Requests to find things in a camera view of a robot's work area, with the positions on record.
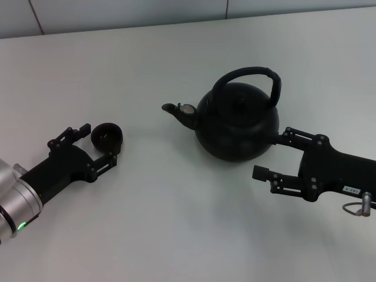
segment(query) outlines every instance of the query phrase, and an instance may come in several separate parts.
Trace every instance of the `label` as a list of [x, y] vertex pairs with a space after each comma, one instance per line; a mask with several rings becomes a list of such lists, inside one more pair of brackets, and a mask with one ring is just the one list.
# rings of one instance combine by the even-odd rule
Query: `label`
[[356, 189], [356, 188], [352, 188], [348, 186], [343, 187], [342, 191], [349, 192], [349, 193], [356, 194], [356, 195], [359, 195], [360, 193], [360, 189]]

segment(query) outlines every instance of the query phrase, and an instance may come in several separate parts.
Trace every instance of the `white table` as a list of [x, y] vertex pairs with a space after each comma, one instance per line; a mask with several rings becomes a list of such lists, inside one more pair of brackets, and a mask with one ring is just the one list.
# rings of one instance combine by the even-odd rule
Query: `white table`
[[[274, 146], [225, 163], [161, 110], [198, 104], [219, 77], [266, 66], [282, 78], [286, 126], [376, 159], [376, 8], [0, 41], [0, 157], [27, 169], [68, 126], [117, 123], [118, 166], [74, 183], [0, 247], [0, 281], [372, 281], [376, 213], [274, 195], [254, 165], [296, 175]], [[242, 81], [270, 93], [271, 81]], [[94, 155], [89, 138], [81, 143]]]

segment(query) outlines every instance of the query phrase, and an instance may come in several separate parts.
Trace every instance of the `green light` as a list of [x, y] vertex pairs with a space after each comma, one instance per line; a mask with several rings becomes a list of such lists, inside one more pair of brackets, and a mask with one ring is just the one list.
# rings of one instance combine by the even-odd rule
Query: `green light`
[[23, 226], [25, 226], [25, 225], [26, 225], [26, 222], [21, 223], [21, 224], [18, 226], [17, 230], [20, 230], [20, 229], [23, 228]]

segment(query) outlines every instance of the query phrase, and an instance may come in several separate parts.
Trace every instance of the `black kettle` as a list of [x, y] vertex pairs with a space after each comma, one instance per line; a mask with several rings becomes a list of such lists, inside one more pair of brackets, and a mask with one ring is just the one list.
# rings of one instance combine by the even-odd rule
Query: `black kettle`
[[[273, 80], [271, 95], [245, 83], [229, 83], [244, 75], [266, 75]], [[162, 109], [182, 125], [195, 130], [201, 145], [219, 159], [242, 162], [254, 159], [271, 146], [267, 136], [278, 134], [276, 104], [281, 79], [272, 70], [261, 67], [234, 70], [220, 78], [213, 89], [192, 105], [164, 104]]]

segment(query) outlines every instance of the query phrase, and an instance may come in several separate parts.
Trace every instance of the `kettle spout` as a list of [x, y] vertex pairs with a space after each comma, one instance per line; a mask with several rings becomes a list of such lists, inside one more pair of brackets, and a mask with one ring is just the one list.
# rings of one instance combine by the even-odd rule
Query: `kettle spout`
[[196, 130], [199, 125], [199, 115], [194, 106], [189, 104], [175, 106], [174, 104], [164, 104], [162, 110], [173, 115], [182, 125], [189, 129]]

